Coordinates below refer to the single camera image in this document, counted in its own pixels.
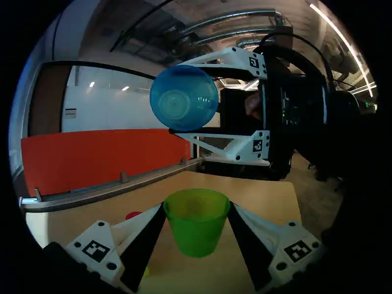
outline ductwork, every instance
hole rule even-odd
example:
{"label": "ductwork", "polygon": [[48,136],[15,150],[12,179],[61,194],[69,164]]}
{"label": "ductwork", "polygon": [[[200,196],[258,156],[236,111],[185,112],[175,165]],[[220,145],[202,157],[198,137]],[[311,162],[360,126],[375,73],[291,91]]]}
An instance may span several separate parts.
{"label": "ductwork", "polygon": [[282,20],[283,16],[281,13],[277,12],[275,9],[257,9],[257,10],[249,10],[249,11],[241,11],[241,12],[232,12],[225,15],[216,16],[214,18],[202,21],[198,24],[194,24],[189,26],[181,31],[179,31],[180,35],[188,35],[198,29],[201,29],[205,26],[215,25],[222,22],[245,18],[249,16],[268,16],[268,17],[275,17],[277,20],[277,25],[283,25]]}
{"label": "ductwork", "polygon": [[195,41],[192,43],[193,46],[202,46],[208,43],[212,43],[215,41],[220,41],[232,37],[240,37],[240,36],[248,36],[248,35],[253,35],[253,34],[269,34],[276,31],[275,27],[253,27],[253,28],[243,28],[240,30],[236,31],[230,31],[230,32],[223,32],[219,33],[213,36],[209,36],[207,38]]}
{"label": "ductwork", "polygon": [[[245,49],[248,47],[257,46],[257,45],[259,45],[260,42],[261,42],[261,39],[240,40],[237,43],[237,47]],[[275,43],[275,40],[270,38],[270,39],[266,39],[266,42],[267,43]]]}

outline floor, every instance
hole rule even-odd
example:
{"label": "floor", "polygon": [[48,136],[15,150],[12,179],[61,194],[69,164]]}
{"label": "floor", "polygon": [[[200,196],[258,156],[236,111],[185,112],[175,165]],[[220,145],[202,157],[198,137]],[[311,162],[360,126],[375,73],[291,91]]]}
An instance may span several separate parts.
{"label": "floor", "polygon": [[308,169],[308,165],[305,158],[295,153],[292,169],[283,181],[294,185],[302,225],[320,238],[321,232],[329,228],[335,219],[343,197],[334,191],[339,184],[337,179],[317,181],[315,170]]}

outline plastic cup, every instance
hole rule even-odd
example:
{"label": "plastic cup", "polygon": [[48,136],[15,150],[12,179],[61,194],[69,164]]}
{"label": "plastic cup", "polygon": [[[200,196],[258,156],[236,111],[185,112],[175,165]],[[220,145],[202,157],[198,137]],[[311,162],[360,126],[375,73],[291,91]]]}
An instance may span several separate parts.
{"label": "plastic cup", "polygon": [[189,189],[168,196],[164,209],[180,251],[186,256],[204,257],[218,244],[230,201],[216,191]]}
{"label": "plastic cup", "polygon": [[157,76],[150,90],[154,115],[177,131],[192,131],[206,125],[215,115],[218,100],[212,78],[190,65],[167,68]]}

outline wooden table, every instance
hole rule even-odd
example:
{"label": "wooden table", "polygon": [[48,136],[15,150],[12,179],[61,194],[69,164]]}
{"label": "wooden table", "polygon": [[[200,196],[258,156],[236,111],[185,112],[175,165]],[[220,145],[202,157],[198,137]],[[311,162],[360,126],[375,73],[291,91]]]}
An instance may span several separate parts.
{"label": "wooden table", "polygon": [[[206,188],[225,194],[239,206],[283,225],[301,222],[294,187],[289,182],[237,179],[184,171],[141,189],[72,209],[27,213],[31,232],[41,246],[56,241],[66,246],[96,220],[111,224],[132,211],[146,211],[179,190]],[[241,251],[228,220],[217,249],[204,258],[184,256],[166,221],[148,264],[150,275],[140,284],[149,293],[254,293]]]}

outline orange partition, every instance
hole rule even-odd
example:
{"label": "orange partition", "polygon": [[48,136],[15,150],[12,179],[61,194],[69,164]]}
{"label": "orange partition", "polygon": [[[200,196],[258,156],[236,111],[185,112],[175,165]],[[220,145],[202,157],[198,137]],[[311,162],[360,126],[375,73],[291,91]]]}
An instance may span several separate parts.
{"label": "orange partition", "polygon": [[51,195],[119,180],[190,158],[190,143],[167,129],[58,133],[22,139],[31,196]]}

